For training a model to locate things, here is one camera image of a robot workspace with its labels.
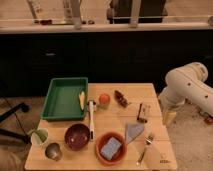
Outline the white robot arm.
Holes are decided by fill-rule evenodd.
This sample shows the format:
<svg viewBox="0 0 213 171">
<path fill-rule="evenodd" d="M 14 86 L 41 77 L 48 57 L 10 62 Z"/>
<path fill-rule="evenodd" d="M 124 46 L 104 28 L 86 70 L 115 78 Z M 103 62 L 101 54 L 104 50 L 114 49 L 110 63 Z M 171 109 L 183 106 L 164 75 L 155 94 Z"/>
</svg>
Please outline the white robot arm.
<svg viewBox="0 0 213 171">
<path fill-rule="evenodd" d="M 166 87 L 158 96 L 165 126 L 175 118 L 186 99 L 213 117 L 213 88 L 205 84 L 207 78 L 208 70 L 200 62 L 186 64 L 166 74 Z"/>
</svg>

